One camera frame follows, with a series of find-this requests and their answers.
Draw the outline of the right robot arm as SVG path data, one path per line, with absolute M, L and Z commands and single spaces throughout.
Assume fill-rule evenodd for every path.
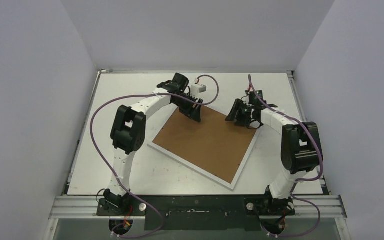
M 288 116 L 275 104 L 263 100 L 262 91 L 246 91 L 247 101 L 235 99 L 225 118 L 235 126 L 250 129 L 252 123 L 267 126 L 281 136 L 280 159 L 283 168 L 265 190 L 260 215 L 286 215 L 294 212 L 291 194 L 305 175 L 323 161 L 318 126 Z

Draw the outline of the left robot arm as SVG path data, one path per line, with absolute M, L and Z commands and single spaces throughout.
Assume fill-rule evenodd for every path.
M 131 209 L 130 174 L 135 154 L 145 142 L 147 119 L 160 109 L 174 104 L 181 114 L 197 123 L 201 122 L 203 100 L 185 93 L 188 84 L 186 76 L 176 73 L 172 80 L 158 84 L 151 96 L 117 109 L 110 132 L 114 147 L 112 177 L 103 193 L 109 208 L 116 215 L 124 215 Z

